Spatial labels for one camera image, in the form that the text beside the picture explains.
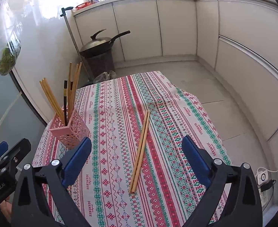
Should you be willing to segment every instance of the frying pan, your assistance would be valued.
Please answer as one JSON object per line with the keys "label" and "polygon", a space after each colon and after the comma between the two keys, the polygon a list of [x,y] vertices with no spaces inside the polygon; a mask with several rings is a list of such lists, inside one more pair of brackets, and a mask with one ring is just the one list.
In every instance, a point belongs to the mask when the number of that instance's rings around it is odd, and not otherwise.
{"label": "frying pan", "polygon": [[110,37],[96,38],[96,36],[104,30],[106,30],[106,29],[102,29],[91,36],[92,40],[90,42],[88,42],[86,45],[84,45],[80,50],[80,54],[82,56],[84,56],[85,58],[91,58],[91,57],[103,54],[112,48],[112,46],[117,38],[130,33],[130,31],[125,31],[125,32],[119,33],[118,35],[114,36],[113,38],[110,38]]}

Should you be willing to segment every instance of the metal bolt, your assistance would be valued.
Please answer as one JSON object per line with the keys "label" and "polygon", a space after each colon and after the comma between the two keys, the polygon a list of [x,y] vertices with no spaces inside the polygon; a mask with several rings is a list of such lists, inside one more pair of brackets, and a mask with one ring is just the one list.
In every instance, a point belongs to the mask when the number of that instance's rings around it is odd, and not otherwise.
{"label": "metal bolt", "polygon": [[215,159],[215,160],[214,160],[214,163],[215,163],[216,165],[221,165],[221,164],[222,164],[222,161],[221,161],[220,159]]}
{"label": "metal bolt", "polygon": [[244,163],[243,166],[244,166],[244,168],[246,168],[246,169],[249,169],[249,168],[250,168],[250,165],[249,165],[248,163]]}
{"label": "metal bolt", "polygon": [[25,170],[27,170],[27,169],[30,169],[30,167],[31,167],[30,164],[25,164],[23,168],[24,168]]}
{"label": "metal bolt", "polygon": [[56,165],[58,165],[59,164],[59,160],[57,160],[57,159],[55,159],[55,160],[53,160],[52,162],[51,162],[51,164],[53,165],[53,166],[56,166]]}

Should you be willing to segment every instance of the pot lid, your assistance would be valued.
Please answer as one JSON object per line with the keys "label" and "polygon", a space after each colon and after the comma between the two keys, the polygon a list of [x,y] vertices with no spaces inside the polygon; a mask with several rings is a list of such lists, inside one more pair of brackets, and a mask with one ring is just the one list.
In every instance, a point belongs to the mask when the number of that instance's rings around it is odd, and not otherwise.
{"label": "pot lid", "polygon": [[88,50],[88,49],[90,49],[90,48],[93,48],[93,47],[95,47],[95,46],[97,46],[97,45],[100,45],[100,44],[109,42],[109,41],[111,40],[110,37],[99,37],[99,38],[96,38],[96,36],[97,36],[99,33],[101,33],[102,31],[104,31],[104,30],[106,30],[106,29],[102,29],[102,30],[96,32],[94,35],[92,35],[92,36],[91,36],[91,39],[92,39],[92,40],[91,40],[90,42],[88,42],[87,44],[85,44],[85,45],[81,48],[80,52],[85,51],[85,50]]}

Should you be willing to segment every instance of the pan handle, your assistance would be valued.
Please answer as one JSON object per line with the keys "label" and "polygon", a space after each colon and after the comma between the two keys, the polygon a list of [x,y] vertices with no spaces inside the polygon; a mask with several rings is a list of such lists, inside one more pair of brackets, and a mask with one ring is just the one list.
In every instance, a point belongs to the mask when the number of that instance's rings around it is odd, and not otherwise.
{"label": "pan handle", "polygon": [[124,35],[126,35],[126,34],[129,34],[129,33],[130,33],[130,31],[125,31],[125,32],[119,33],[118,35],[114,36],[114,37],[110,40],[110,42],[113,43],[117,38],[119,38],[119,37],[121,37],[121,36],[124,36]]}
{"label": "pan handle", "polygon": [[96,36],[97,36],[99,33],[103,32],[104,30],[106,30],[106,29],[102,29],[102,30],[96,32],[94,35],[91,36],[91,39],[92,39],[92,40],[95,40],[95,39],[96,39]]}

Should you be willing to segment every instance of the tablecloth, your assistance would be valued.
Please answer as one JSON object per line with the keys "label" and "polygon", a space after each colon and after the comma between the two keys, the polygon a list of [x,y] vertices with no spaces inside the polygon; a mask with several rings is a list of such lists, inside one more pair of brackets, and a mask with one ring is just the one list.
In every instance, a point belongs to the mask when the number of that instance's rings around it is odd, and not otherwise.
{"label": "tablecloth", "polygon": [[[174,86],[159,71],[81,88],[76,108],[90,129],[92,152],[68,191],[92,227],[182,226],[205,192],[182,152],[185,135],[212,157],[231,164],[197,97]],[[150,123],[145,155],[137,191],[130,195],[147,109]],[[67,150],[47,131],[48,126],[34,167],[60,159]],[[62,222],[47,186],[45,191],[54,218]],[[224,192],[211,222],[218,220],[226,199]]]}

